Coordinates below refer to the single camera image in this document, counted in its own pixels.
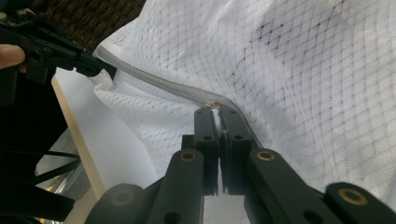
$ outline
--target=brown woven surface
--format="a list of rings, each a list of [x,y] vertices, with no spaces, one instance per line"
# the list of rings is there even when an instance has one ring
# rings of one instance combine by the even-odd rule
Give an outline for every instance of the brown woven surface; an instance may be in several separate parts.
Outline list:
[[[145,0],[35,0],[33,12],[58,25],[83,48],[94,50],[106,37],[139,16]]]

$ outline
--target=zipper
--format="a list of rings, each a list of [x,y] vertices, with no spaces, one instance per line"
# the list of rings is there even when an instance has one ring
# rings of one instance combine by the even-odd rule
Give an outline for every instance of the zipper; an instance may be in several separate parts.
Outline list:
[[[175,82],[171,82],[160,77],[155,77],[150,73],[137,69],[129,65],[128,63],[118,59],[103,46],[99,46],[99,48],[95,53],[97,57],[100,57],[105,62],[110,63],[111,65],[130,74],[131,76],[136,77],[153,86],[156,86],[162,90],[171,92],[176,96],[191,100],[196,104],[198,104],[199,106],[208,106],[211,109],[220,109],[222,105],[227,105],[228,107],[236,110],[242,116],[257,146],[262,145],[259,139],[257,138],[256,134],[251,129],[250,125],[248,125],[248,121],[245,119],[238,106],[236,106],[229,99],[210,91],[199,90],[194,87],[177,84]]]

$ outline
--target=fingernail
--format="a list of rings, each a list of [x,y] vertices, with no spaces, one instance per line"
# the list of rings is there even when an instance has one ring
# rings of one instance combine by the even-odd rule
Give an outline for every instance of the fingernail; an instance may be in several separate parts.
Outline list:
[[[4,58],[9,63],[21,63],[24,60],[23,50],[18,46],[9,46],[2,50]]]

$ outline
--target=white garment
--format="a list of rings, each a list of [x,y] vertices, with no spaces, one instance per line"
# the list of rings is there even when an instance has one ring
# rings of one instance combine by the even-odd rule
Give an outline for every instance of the white garment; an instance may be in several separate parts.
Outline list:
[[[395,5],[148,0],[97,49],[119,71],[113,83],[97,78],[95,93],[147,145],[159,176],[193,133],[192,92],[232,102],[310,186],[346,181],[385,201],[396,180]],[[206,211],[205,223],[223,223]],[[246,222],[235,211],[233,223]]]

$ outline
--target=human hand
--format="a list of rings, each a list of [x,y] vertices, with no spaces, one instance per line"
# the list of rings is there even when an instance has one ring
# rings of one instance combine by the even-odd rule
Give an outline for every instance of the human hand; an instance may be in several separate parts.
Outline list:
[[[24,61],[23,50],[15,45],[0,44],[0,69],[20,64]],[[26,72],[26,66],[20,65],[19,70]]]

